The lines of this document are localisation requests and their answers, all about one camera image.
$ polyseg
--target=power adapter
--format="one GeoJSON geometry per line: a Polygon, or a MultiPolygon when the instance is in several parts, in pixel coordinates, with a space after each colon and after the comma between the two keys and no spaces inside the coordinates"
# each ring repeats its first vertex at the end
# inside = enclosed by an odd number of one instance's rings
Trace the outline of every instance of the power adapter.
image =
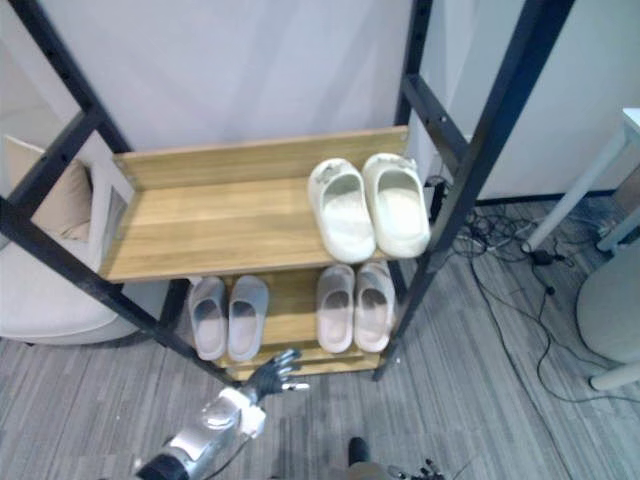
{"type": "Polygon", "coordinates": [[[546,250],[534,250],[529,255],[534,265],[551,265],[555,260],[554,256],[546,250]]]}

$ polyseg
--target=floor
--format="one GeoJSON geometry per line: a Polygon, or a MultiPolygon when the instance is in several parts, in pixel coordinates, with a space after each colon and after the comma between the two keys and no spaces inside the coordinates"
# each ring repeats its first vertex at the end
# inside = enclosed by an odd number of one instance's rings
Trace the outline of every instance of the floor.
{"type": "MultiPolygon", "coordinates": [[[[538,218],[552,205],[494,209],[538,218]]],[[[610,199],[589,199],[573,215],[601,223],[613,208],[610,199]]],[[[574,303],[605,257],[591,242],[568,243],[593,235],[588,224],[568,221],[554,235],[574,266],[540,270],[556,289],[542,319],[579,355],[602,362],[576,335],[574,303]]],[[[473,262],[494,293],[528,312],[538,308],[543,289],[526,263],[490,254],[473,262]]],[[[535,375],[544,349],[538,327],[508,307],[493,302],[493,308],[557,449],[500,346],[469,260],[451,256],[383,380],[373,383],[369,372],[313,376],[307,377],[309,392],[267,399],[264,434],[218,478],[344,478],[346,445],[354,435],[366,438],[385,465],[415,472],[428,456],[448,479],[465,465],[459,480],[640,478],[640,405],[552,398],[535,375]]],[[[543,365],[551,388],[571,398],[593,396],[585,379],[599,371],[556,346],[543,365]]],[[[138,459],[149,458],[220,388],[150,340],[67,348],[2,340],[0,477],[127,478],[138,459]]],[[[640,385],[613,393],[640,399],[640,385]]]]}

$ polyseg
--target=slipper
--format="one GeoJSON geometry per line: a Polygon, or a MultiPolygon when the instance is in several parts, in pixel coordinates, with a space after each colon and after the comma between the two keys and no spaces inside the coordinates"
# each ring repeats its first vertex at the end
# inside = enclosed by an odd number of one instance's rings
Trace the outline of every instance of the slipper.
{"type": "Polygon", "coordinates": [[[353,337],[365,352],[381,352],[394,324],[395,290],[386,262],[367,263],[358,271],[353,337]]]}
{"type": "Polygon", "coordinates": [[[215,360],[224,354],[227,343],[227,303],[224,282],[206,277],[189,293],[189,318],[198,356],[215,360]]]}
{"type": "Polygon", "coordinates": [[[232,360],[246,362],[258,353],[268,306],[266,283],[252,275],[238,279],[229,303],[229,357],[232,360]]]}
{"type": "Polygon", "coordinates": [[[348,265],[327,268],[318,280],[316,328],[318,343],[330,353],[344,352],[353,339],[355,274],[348,265]]]}
{"type": "Polygon", "coordinates": [[[307,185],[322,241],[340,262],[358,263],[376,249],[362,176],[343,158],[318,164],[307,185]]]}
{"type": "Polygon", "coordinates": [[[395,258],[420,255],[431,233],[415,160],[378,153],[362,175],[380,249],[395,258]]]}

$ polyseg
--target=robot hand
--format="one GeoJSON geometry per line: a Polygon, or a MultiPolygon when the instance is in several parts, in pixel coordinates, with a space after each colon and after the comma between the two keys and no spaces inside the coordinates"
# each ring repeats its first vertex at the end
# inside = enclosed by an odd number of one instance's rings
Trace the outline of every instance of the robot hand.
{"type": "MultiPolygon", "coordinates": [[[[266,414],[257,403],[265,396],[286,390],[307,390],[306,383],[292,383],[288,374],[300,367],[294,363],[300,351],[287,350],[259,367],[239,390],[225,388],[205,405],[200,414],[174,437],[160,453],[137,472],[143,480],[201,480],[220,452],[236,438],[244,445],[262,432],[266,414]]],[[[230,460],[219,470],[223,470],[230,460]]]]}
{"type": "Polygon", "coordinates": [[[287,390],[308,390],[308,383],[292,383],[289,380],[290,372],[300,370],[300,366],[293,363],[298,358],[300,351],[293,348],[273,357],[253,372],[240,391],[251,398],[253,403],[258,403],[267,395],[287,390]]]}

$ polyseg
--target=pillow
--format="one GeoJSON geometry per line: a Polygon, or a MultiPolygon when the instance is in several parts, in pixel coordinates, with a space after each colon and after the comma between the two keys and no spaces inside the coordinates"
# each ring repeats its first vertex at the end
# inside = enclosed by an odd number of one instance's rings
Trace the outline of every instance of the pillow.
{"type": "MultiPolygon", "coordinates": [[[[4,152],[11,188],[20,183],[44,150],[4,136],[4,152]]],[[[73,159],[31,220],[62,238],[87,241],[91,220],[91,187],[82,163],[73,159]]]]}

